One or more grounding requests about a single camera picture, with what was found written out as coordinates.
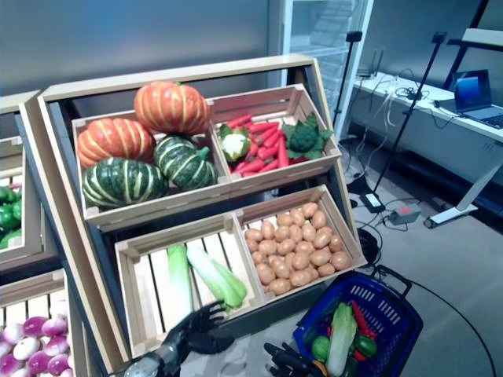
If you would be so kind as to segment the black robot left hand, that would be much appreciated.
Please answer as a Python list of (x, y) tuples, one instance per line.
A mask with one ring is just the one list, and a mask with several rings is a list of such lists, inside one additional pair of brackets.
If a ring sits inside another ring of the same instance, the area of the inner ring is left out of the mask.
[(191, 352), (215, 355), (228, 350), (235, 338), (213, 334), (223, 321), (225, 310), (224, 301), (218, 300), (191, 312), (174, 326), (156, 351), (162, 360), (157, 375), (179, 376), (182, 363)]

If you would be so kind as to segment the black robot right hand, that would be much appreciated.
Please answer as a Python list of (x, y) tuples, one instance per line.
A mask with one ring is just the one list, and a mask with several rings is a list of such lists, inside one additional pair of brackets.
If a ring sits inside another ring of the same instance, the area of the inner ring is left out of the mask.
[(270, 363), (266, 365), (266, 370), (272, 376), (322, 377), (324, 375), (310, 359), (300, 355), (285, 342), (281, 347), (266, 342), (263, 348), (270, 355)]

